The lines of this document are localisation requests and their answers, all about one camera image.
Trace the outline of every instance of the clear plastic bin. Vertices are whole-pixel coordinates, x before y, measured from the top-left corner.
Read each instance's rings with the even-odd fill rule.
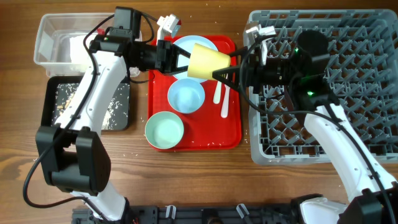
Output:
[[[46,14],[37,32],[34,62],[43,66],[49,77],[55,75],[82,75],[90,61],[72,62],[71,38],[89,33],[112,13]],[[113,19],[100,28],[113,26]],[[77,49],[81,52],[83,44]]]

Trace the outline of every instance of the black tray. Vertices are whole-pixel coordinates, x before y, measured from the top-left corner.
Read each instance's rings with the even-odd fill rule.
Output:
[[[62,110],[58,105],[65,105],[67,99],[76,92],[82,76],[56,76],[47,82],[42,126],[53,126]],[[130,82],[123,80],[112,97],[103,123],[103,131],[123,130],[129,126]]]

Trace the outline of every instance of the yellow cup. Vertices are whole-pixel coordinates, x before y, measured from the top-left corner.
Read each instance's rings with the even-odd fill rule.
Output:
[[[195,44],[188,66],[188,77],[214,80],[213,71],[229,67],[231,57],[200,44]]]

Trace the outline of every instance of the green bowl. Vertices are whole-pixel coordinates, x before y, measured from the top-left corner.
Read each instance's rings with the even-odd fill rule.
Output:
[[[145,136],[149,144],[158,149],[174,147],[181,141],[183,134],[182,120],[168,111],[152,115],[145,125]]]

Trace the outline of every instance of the blue bowl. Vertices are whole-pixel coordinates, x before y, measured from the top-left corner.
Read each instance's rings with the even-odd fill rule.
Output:
[[[193,113],[205,102],[202,85],[189,78],[175,81],[169,88],[167,99],[170,106],[180,113]]]

